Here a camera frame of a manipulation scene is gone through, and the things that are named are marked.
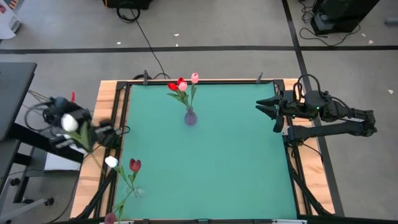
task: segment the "white tulip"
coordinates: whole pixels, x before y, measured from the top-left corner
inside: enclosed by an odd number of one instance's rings
[[[118,159],[113,157],[113,156],[108,156],[107,158],[105,158],[105,163],[110,167],[116,167],[119,163]]]
[[[65,131],[72,132],[78,129],[79,124],[70,114],[64,114],[61,118],[61,126]]]

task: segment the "teal table surface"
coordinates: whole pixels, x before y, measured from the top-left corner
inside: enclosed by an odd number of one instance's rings
[[[142,193],[128,198],[123,219],[296,219],[282,135],[255,109],[273,84],[197,85],[194,126],[170,92],[131,88],[120,162],[130,174],[130,158],[142,161]],[[115,204],[126,191],[118,178]]]

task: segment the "gray floor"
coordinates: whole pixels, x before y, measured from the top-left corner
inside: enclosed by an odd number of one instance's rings
[[[289,0],[297,31],[304,27],[302,6]],[[398,2],[381,0],[361,23],[362,30],[343,45],[398,45],[398,26],[385,26],[387,16],[398,14]],[[122,23],[114,9],[100,0],[29,0],[19,11],[24,22],[17,37],[4,40],[0,49],[77,49],[147,47],[136,24]],[[292,46],[280,0],[155,0],[142,13],[141,26],[154,47],[209,45]],[[334,43],[343,35],[331,35]],[[322,45],[302,40],[300,45]],[[203,78],[269,78],[300,75],[293,51],[158,52],[172,78],[193,71]],[[303,52],[309,73],[350,106],[374,110],[379,130],[370,138],[334,136],[326,139],[346,216],[398,219],[398,51]],[[32,90],[48,96],[69,97],[76,92],[80,105],[93,109],[101,80],[130,79],[144,69],[160,72],[150,53],[0,55],[2,62],[37,62]],[[34,103],[26,98],[26,105]],[[36,125],[40,118],[33,119]],[[28,153],[29,148],[22,148]],[[14,166],[12,172],[21,170]],[[76,175],[36,178],[26,197],[55,197],[51,208],[39,208],[14,223],[43,223],[63,211],[73,192]],[[66,220],[70,210],[61,218]]]

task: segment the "purple vase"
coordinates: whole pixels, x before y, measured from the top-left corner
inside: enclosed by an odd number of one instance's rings
[[[185,114],[184,120],[185,120],[185,124],[190,125],[190,126],[197,123],[198,117],[197,117],[197,114],[195,114],[195,112],[193,112],[193,108],[187,109],[187,113]]]

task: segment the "flower head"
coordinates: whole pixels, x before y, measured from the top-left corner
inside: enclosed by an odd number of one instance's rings
[[[187,88],[188,88],[188,84],[187,84],[186,82],[181,82],[181,83],[178,85],[178,89],[179,89],[180,91],[185,91],[185,90],[187,90]]]
[[[174,83],[169,83],[169,84],[167,84],[167,86],[171,91],[177,91],[177,89],[178,89],[178,86]]]
[[[141,169],[141,161],[140,160],[135,160],[135,159],[130,159],[130,169],[133,172],[138,172],[139,169]]]
[[[67,132],[72,132],[79,128],[79,124],[72,115],[64,114],[61,118],[61,127]]]
[[[180,77],[180,78],[177,80],[177,85],[179,86],[181,82],[185,82],[184,78],[182,78],[182,77]]]
[[[113,212],[106,214],[104,224],[113,224],[115,222],[116,222],[116,215]]]
[[[117,158],[113,157],[113,156],[108,156],[107,158],[105,158],[105,163],[110,167],[110,168],[114,168],[118,165],[119,161]]]
[[[191,82],[196,84],[199,82],[199,74],[197,72],[192,73]]]

